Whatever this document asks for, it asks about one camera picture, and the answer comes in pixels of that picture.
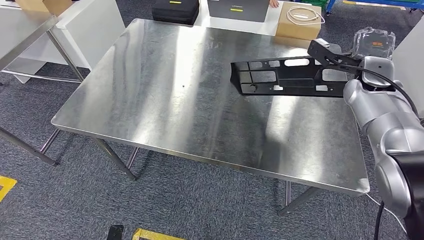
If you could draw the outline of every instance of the black object on floor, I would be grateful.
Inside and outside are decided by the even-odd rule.
[[[156,21],[193,25],[199,8],[199,0],[157,0],[151,14]]]
[[[124,225],[112,225],[107,234],[107,240],[122,240]]]

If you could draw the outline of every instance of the yellow tape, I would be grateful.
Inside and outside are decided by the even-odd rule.
[[[0,176],[0,202],[5,198],[6,194],[15,186],[18,181],[5,176]]]
[[[174,236],[168,236],[165,234],[137,228],[137,230],[135,230],[134,235],[132,236],[132,240],[140,240],[140,238],[149,239],[149,240],[184,240]]]
[[[347,1],[347,0],[343,0],[343,3],[344,4],[365,5],[365,6],[376,6],[376,7],[400,8],[402,10],[406,10],[406,8],[403,7],[403,6],[393,6],[393,5],[378,4],[378,3],[366,3],[366,2]]]

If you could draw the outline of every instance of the white cable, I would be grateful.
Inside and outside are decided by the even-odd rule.
[[[366,196],[371,199],[374,203],[376,203],[378,206],[380,206],[380,203],[378,201],[376,201],[374,198],[372,198],[368,193],[366,194]],[[396,216],[392,211],[390,211],[387,208],[384,208],[384,210],[386,210],[388,213],[390,213],[391,215],[393,215],[393,217],[397,220],[397,222],[399,223],[400,227],[402,228],[402,230],[407,233],[407,230],[405,229],[404,225],[402,224],[402,222],[399,220],[398,216]]]
[[[293,15],[292,11],[296,10],[296,9],[304,9],[304,10],[311,11],[315,14],[315,16],[311,17],[311,18],[302,18],[302,17],[296,16],[296,14]],[[313,20],[318,19],[318,18],[321,18],[322,22],[297,23],[297,22],[292,20],[292,19],[294,19],[294,20],[299,21],[299,22],[308,22],[308,21],[313,21]],[[293,24],[301,25],[301,26],[313,25],[313,24],[324,24],[326,22],[326,20],[323,18],[323,16],[321,14],[319,14],[317,11],[313,10],[312,8],[304,7],[304,6],[292,6],[292,7],[290,7],[290,9],[287,11],[287,19],[290,22],[292,22]]]

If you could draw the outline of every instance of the table top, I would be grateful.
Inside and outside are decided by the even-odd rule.
[[[54,27],[57,21],[50,13],[0,8],[0,70]]]
[[[21,8],[19,4],[17,4],[14,1],[6,1],[6,0],[0,0],[0,8]]]
[[[196,22],[194,22],[194,25],[275,36],[280,19],[281,9],[284,3],[283,1],[278,2],[279,6],[277,8],[272,8],[270,6],[268,7],[265,22],[254,22],[221,17],[211,17],[209,15],[208,0],[200,0],[200,12]]]
[[[231,62],[307,55],[280,39],[135,19],[51,123],[322,189],[368,192],[355,118],[342,98],[241,96],[230,83]],[[346,81],[342,72],[327,77]]]

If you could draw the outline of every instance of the white table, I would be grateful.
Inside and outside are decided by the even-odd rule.
[[[284,1],[278,2],[279,6],[277,8],[272,8],[268,6],[268,12],[266,13],[265,22],[255,22],[221,17],[211,17],[209,15],[208,0],[200,0],[200,12],[196,22],[194,22],[194,25],[275,36],[277,32],[278,22],[280,19],[281,9],[284,4]]]
[[[394,77],[412,98],[419,118],[424,118],[423,47],[424,16],[394,50]]]
[[[10,8],[4,5],[16,6],[17,4],[0,0],[0,8]],[[52,32],[57,37],[58,42],[69,54],[75,65],[89,70],[96,66],[125,30],[115,0],[76,1],[57,19],[58,23],[52,29]],[[34,74],[46,62],[67,64],[49,40],[49,37],[43,35],[13,61],[6,70]],[[24,76],[16,77],[22,83],[26,83],[30,79]]]

